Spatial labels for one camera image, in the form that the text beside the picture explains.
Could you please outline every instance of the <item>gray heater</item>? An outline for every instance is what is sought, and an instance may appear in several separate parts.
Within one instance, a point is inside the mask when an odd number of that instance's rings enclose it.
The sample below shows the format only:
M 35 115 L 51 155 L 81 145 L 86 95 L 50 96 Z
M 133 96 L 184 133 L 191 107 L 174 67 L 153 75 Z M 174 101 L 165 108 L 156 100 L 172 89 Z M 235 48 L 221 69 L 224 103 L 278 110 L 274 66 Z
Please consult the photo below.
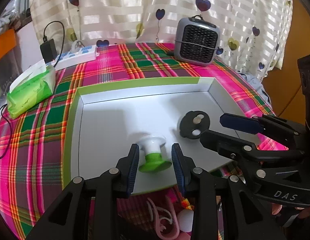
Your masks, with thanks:
M 195 17 L 178 22 L 174 57 L 183 62 L 207 67 L 215 58 L 219 45 L 219 28 Z

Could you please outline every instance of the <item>plastic bag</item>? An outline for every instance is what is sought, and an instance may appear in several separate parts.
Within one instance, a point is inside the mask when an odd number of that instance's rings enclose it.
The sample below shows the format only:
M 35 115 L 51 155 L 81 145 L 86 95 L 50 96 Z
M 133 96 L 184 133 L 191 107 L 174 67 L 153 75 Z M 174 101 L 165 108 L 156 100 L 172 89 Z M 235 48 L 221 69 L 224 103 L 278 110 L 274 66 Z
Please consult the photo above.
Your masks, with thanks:
M 31 66 L 11 85 L 7 93 L 10 116 L 15 119 L 37 103 L 50 97 L 55 88 L 55 69 L 42 60 Z

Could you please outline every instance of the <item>black disc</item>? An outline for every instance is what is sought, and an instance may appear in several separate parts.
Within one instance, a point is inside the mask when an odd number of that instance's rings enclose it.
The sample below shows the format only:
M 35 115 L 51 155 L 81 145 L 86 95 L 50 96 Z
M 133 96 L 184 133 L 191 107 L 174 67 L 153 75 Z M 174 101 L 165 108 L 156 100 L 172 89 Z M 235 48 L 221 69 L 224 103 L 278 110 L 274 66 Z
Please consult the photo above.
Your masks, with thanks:
M 194 118 L 201 114 L 204 117 L 200 120 L 199 123 L 194 123 Z M 208 114 L 203 111 L 190 111 L 181 120 L 181 123 L 179 125 L 179 134 L 182 137 L 186 137 L 189 139 L 199 139 L 200 134 L 209 128 L 209 124 L 210 121 Z M 194 130 L 199 130 L 200 134 L 193 135 L 192 132 Z

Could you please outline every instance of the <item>black power adapter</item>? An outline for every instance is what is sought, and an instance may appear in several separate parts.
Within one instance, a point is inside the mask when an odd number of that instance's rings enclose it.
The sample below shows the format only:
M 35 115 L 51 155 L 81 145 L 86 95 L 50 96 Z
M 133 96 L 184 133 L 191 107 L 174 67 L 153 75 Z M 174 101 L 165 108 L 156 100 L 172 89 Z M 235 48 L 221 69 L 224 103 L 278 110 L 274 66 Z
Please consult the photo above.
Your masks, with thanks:
M 40 50 L 45 63 L 52 62 L 57 57 L 54 39 L 50 39 L 41 44 Z

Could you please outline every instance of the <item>power cord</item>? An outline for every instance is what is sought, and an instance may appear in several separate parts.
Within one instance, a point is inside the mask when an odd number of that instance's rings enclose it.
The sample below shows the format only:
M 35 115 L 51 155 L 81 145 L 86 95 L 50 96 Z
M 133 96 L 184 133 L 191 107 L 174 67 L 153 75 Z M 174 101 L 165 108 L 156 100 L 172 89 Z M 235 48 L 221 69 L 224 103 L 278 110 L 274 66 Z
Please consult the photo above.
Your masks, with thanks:
M 58 57 L 58 59 L 57 59 L 55 65 L 54 65 L 54 67 L 55 67 L 55 66 L 57 65 L 57 63 L 59 62 L 60 57 L 61 57 L 61 55 L 62 55 L 62 53 L 63 53 L 64 42 L 65 42 L 65 27 L 64 27 L 63 23 L 60 22 L 60 21 L 52 21 L 52 22 L 50 22 L 49 24 L 47 24 L 46 27 L 45 27 L 45 29 L 44 29 L 43 38 L 42 38 L 42 40 L 43 40 L 44 42 L 47 41 L 47 36 L 45 35 L 45 30 L 46 30 L 46 28 L 48 27 L 48 25 L 50 25 L 50 24 L 52 24 L 52 23 L 60 23 L 60 24 L 63 26 L 63 33 L 64 33 L 64 35 L 63 35 L 63 43 L 62 43 L 62 45 L 61 45 L 61 50 L 60 50 L 59 57 Z
M 12 138 L 12 135 L 13 135 L 13 127 L 11 126 L 11 123 L 8 121 L 8 119 L 6 117 L 3 116 L 2 114 L 2 111 L 5 109 L 5 107 L 7 106 L 7 104 L 4 104 L 0 107 L 0 112 L 1 112 L 1 115 L 2 115 L 2 118 L 4 118 L 6 120 L 6 122 L 8 123 L 9 125 L 9 128 L 10 128 L 10 135 L 9 135 L 9 141 L 8 141 L 8 144 L 6 146 L 6 149 L 4 151 L 4 153 L 2 154 L 2 156 L 0 156 L 0 159 L 4 158 L 4 156 L 6 155 L 7 151 L 8 151 L 8 148 L 9 148 L 9 145 L 10 145 L 10 141 L 11 141 L 11 138 Z

